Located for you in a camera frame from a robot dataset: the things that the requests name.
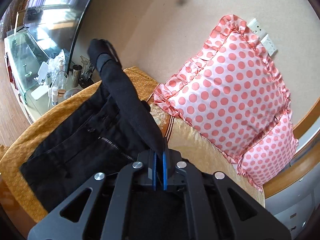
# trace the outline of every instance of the zipper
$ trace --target zipper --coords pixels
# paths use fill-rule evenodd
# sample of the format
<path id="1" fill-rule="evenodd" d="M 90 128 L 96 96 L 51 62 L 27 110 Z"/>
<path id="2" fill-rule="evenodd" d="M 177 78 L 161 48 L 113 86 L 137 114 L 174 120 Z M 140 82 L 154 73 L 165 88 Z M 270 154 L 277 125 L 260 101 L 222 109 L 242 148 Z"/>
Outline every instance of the zipper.
<path id="1" fill-rule="evenodd" d="M 108 143 L 111 147 L 113 147 L 114 149 L 116 149 L 122 156 L 126 157 L 128 160 L 135 162 L 136 159 L 131 157 L 130 155 L 125 154 L 116 144 L 114 144 L 112 141 L 110 141 L 109 139 L 105 138 L 105 137 L 99 137 L 98 139 Z"/>

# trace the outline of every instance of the pink polka dot pillow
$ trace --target pink polka dot pillow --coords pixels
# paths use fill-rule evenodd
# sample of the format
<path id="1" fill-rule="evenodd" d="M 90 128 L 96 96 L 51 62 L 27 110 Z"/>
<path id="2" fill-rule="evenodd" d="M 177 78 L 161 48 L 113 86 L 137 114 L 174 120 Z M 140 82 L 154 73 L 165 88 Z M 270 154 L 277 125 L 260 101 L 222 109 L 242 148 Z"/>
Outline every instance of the pink polka dot pillow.
<path id="1" fill-rule="evenodd" d="M 199 53 L 154 91 L 164 111 L 183 118 L 239 164 L 284 110 L 290 93 L 266 49 L 235 15 L 223 17 Z"/>
<path id="2" fill-rule="evenodd" d="M 239 161 L 238 173 L 247 176 L 257 186 L 276 176 L 292 159 L 297 148 L 298 141 L 293 137 L 286 111 L 270 129 Z"/>

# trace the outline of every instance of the dark stain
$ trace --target dark stain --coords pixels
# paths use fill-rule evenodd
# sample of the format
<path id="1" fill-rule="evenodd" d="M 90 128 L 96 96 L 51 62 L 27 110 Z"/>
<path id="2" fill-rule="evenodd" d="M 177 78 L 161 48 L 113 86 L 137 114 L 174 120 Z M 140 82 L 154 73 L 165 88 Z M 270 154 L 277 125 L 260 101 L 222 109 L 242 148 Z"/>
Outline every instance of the dark stain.
<path id="1" fill-rule="evenodd" d="M 177 0 L 176 3 L 178 6 L 184 6 L 188 0 Z"/>

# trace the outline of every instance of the wall socket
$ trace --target wall socket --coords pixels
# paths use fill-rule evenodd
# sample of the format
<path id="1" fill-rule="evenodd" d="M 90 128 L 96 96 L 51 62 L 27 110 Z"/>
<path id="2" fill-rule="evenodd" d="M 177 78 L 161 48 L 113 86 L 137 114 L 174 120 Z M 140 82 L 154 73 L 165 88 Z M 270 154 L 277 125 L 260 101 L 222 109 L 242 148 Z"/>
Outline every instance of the wall socket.
<path id="1" fill-rule="evenodd" d="M 262 40 L 262 45 L 266 48 L 269 56 L 272 56 L 278 49 L 274 45 L 273 41 L 270 39 L 269 34 L 267 34 Z"/>
<path id="2" fill-rule="evenodd" d="M 259 36 L 259 40 L 261 40 L 264 36 L 267 35 L 265 29 L 263 29 L 260 23 L 254 18 L 251 22 L 249 22 L 248 27 L 252 30 L 254 34 Z"/>

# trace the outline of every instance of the wooden floor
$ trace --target wooden floor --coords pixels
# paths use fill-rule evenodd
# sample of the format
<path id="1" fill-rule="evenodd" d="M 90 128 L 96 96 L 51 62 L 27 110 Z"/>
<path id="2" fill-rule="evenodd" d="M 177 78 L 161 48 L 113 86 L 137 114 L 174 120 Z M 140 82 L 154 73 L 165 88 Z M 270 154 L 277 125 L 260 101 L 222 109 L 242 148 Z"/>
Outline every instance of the wooden floor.
<path id="1" fill-rule="evenodd" d="M 4 41 L 0 40 L 0 144 L 10 146 L 29 125 L 9 82 L 4 61 Z"/>

